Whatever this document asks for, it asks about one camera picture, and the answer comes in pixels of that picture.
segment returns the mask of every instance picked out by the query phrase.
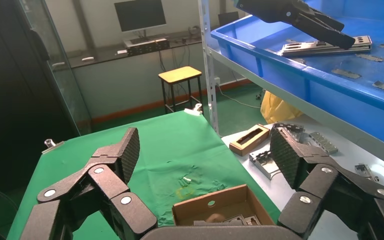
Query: wooden stool seat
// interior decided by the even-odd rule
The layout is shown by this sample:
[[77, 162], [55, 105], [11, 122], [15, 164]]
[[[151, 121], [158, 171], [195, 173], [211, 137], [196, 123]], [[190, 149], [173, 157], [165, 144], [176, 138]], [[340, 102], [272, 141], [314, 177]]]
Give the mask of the wooden stool seat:
[[[181, 68], [177, 68], [171, 71], [166, 71], [163, 73], [158, 74], [158, 77], [161, 79], [161, 85], [162, 85], [162, 97], [164, 98], [164, 110], [165, 113], [167, 114], [167, 109], [170, 110], [171, 112], [176, 112], [176, 106], [184, 104], [189, 102], [190, 103], [190, 108], [193, 108], [193, 103], [192, 100], [202, 104], [203, 101], [203, 96], [202, 96], [202, 91], [201, 91], [201, 80], [200, 77], [203, 73], [196, 70], [195, 68], [191, 66], [184, 66]], [[191, 93], [191, 79], [197, 79], [198, 80], [198, 90], [199, 90], [199, 100], [196, 99], [194, 96], [192, 96]], [[175, 103], [175, 91], [173, 89], [174, 84], [179, 84], [182, 82], [187, 81], [187, 88], [189, 90], [189, 97], [188, 100], [182, 101], [179, 103]], [[164, 82], [170, 86], [170, 91], [171, 91], [171, 101], [172, 105], [167, 104], [166, 100], [166, 89], [164, 87]]]

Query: blue plastic bin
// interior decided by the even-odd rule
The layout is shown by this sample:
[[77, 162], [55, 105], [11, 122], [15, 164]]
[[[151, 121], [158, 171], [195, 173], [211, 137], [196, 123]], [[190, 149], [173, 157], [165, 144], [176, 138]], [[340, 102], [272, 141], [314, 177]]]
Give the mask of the blue plastic bin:
[[[345, 24], [344, 33], [369, 35], [371, 53], [384, 58], [384, 0], [307, 0], [311, 7]], [[221, 53], [266, 81], [317, 106], [384, 141], [384, 61], [355, 54], [302, 57], [306, 64], [276, 55], [286, 40], [315, 41], [283, 22], [265, 23], [252, 15], [215, 29]], [[361, 75], [351, 79], [331, 71], [342, 69]]]

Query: green table cloth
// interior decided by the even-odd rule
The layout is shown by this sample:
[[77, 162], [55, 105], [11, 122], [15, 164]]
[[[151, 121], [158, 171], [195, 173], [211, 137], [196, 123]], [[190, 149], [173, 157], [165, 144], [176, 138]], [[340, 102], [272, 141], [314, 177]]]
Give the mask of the green table cloth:
[[[131, 127], [139, 131], [140, 157], [128, 186], [156, 215], [160, 227], [174, 224], [173, 204], [241, 184], [252, 189], [274, 221], [278, 219], [278, 208], [206, 119], [181, 111], [70, 139], [42, 155], [8, 239], [20, 238], [41, 190], [84, 167], [97, 148], [119, 142]], [[118, 237], [96, 212], [74, 232], [74, 239]]]

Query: red baseboard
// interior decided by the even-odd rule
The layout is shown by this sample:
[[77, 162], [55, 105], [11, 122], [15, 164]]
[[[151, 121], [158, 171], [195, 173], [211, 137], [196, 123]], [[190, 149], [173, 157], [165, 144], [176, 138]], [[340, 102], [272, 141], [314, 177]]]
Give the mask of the red baseboard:
[[[250, 83], [252, 83], [252, 81], [250, 81], [248, 79], [245, 79], [245, 80], [241, 80], [241, 81], [232, 82], [232, 83], [229, 83], [229, 84], [226, 84], [226, 85], [222, 85], [220, 88], [221, 88], [221, 90], [224, 91], [224, 90], [233, 89], [233, 88], [239, 87], [241, 85], [250, 84]], [[207, 90], [204, 89], [202, 91], [202, 94], [205, 95], [203, 97], [207, 97], [206, 96], [207, 95]], [[194, 96], [195, 98], [197, 98], [199, 95], [200, 95], [199, 91], [196, 91], [196, 92], [192, 93], [192, 96]], [[178, 103], [186, 101], [187, 99], [188, 99], [188, 95], [186, 95], [186, 94], [177, 96], [175, 98], [176, 102], [178, 102]], [[163, 100], [156, 101], [156, 102], [151, 102], [151, 103], [148, 103], [148, 104], [145, 104], [145, 105], [141, 105], [141, 106], [129, 108], [129, 109], [126, 109], [126, 110], [117, 111], [117, 112], [110, 113], [110, 114], [107, 114], [107, 115], [103, 115], [103, 116], [92, 118], [92, 124], [103, 123], [103, 122], [106, 122], [106, 121], [109, 121], [109, 120], [112, 120], [112, 119], [122, 118], [122, 117], [125, 117], [125, 116], [128, 116], [128, 115], [132, 115], [132, 114], [138, 114], [138, 113], [144, 112], [146, 110], [155, 109], [155, 108], [162, 108], [163, 106], [164, 106], [164, 101]]]

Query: computer monitor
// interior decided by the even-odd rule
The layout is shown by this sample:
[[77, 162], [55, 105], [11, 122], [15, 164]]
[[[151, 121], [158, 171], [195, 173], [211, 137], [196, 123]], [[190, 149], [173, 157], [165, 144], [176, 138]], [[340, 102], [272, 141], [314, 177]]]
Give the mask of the computer monitor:
[[220, 27], [230, 24], [233, 21], [236, 21], [239, 19], [239, 12], [233, 11], [233, 12], [226, 12], [226, 13], [220, 13], [218, 15], [218, 22], [220, 23]]
[[146, 30], [166, 24], [161, 0], [132, 0], [114, 5], [122, 32]]

